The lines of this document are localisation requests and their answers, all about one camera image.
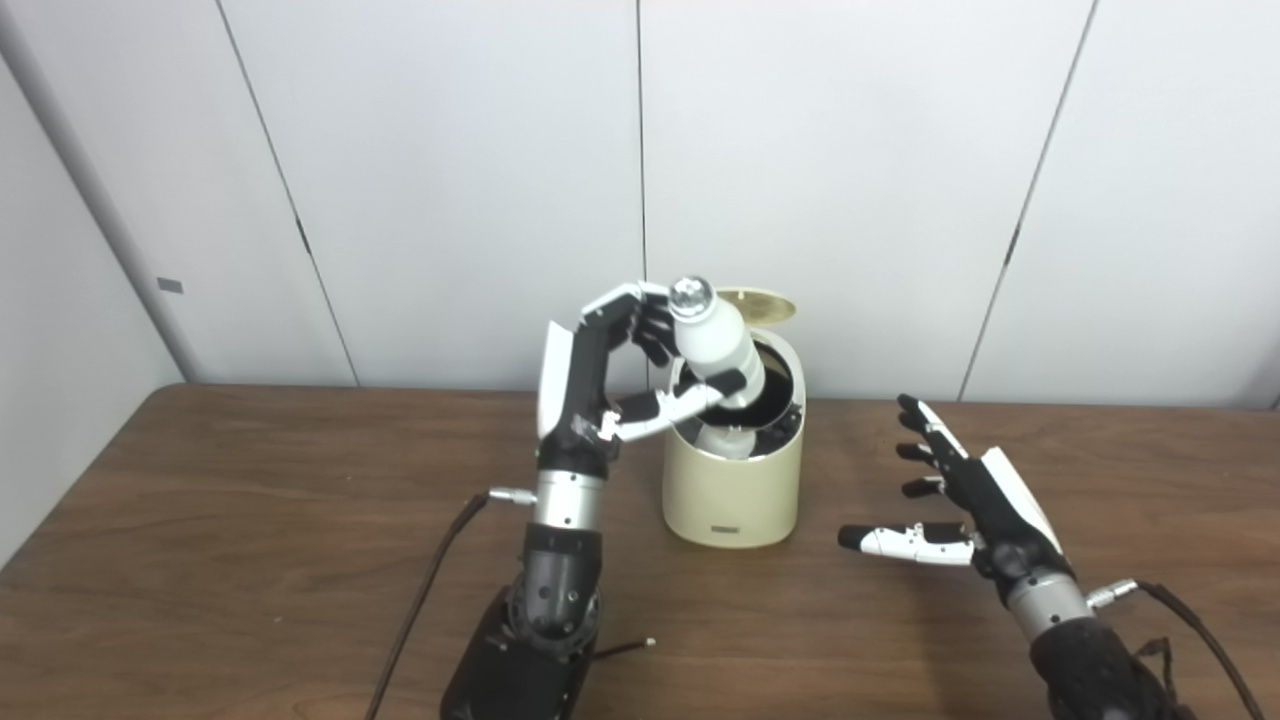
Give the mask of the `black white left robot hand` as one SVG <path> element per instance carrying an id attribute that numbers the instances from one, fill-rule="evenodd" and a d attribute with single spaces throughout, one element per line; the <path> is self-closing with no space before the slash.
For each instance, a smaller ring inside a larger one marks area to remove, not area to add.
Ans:
<path id="1" fill-rule="evenodd" d="M 695 375 L 673 389 L 613 402 L 611 355 L 626 343 L 657 366 L 676 360 Z M 538 470 L 605 479 L 621 447 L 717 407 L 750 407 L 765 372 L 739 310 L 700 277 L 672 287 L 618 286 L 585 306 L 570 329 L 550 323 L 538 391 Z"/>

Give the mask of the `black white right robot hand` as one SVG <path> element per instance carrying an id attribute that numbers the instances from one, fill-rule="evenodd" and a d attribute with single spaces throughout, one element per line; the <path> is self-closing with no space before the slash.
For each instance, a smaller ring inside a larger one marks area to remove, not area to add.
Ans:
<path id="1" fill-rule="evenodd" d="M 900 395 L 897 405 L 900 425 L 916 439 L 897 445 L 896 454 L 931 470 L 904 483 L 902 495 L 945 497 L 968 519 L 846 524 L 837 533 L 841 547 L 919 564 L 969 565 L 995 584 L 1001 600 L 1037 573 L 1074 575 L 1052 524 L 1002 448 L 969 454 L 927 402 Z"/>

